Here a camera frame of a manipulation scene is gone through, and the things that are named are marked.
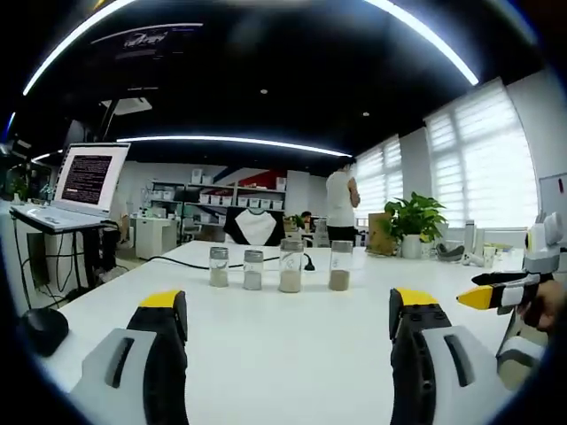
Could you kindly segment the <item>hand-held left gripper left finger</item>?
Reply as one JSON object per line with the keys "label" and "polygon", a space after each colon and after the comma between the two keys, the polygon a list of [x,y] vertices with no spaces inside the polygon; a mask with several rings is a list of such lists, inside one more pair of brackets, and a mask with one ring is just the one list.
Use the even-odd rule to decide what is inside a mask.
{"label": "hand-held left gripper left finger", "polygon": [[185,292],[150,295],[82,361],[70,399],[92,424],[187,424]]}

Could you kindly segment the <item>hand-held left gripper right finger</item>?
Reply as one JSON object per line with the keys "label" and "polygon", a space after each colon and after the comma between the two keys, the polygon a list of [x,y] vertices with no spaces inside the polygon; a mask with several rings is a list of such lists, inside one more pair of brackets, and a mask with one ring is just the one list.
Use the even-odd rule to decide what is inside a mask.
{"label": "hand-held left gripper right finger", "polygon": [[390,290],[392,424],[487,424],[513,397],[497,359],[426,292]]}

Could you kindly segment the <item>person's right hand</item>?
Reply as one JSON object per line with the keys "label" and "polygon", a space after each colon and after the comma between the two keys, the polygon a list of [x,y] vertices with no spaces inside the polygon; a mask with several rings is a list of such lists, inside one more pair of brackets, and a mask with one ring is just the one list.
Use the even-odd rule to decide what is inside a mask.
{"label": "person's right hand", "polygon": [[566,287],[555,280],[540,283],[535,301],[541,302],[542,311],[538,324],[532,325],[532,328],[549,334],[553,331],[555,320],[565,305]]}

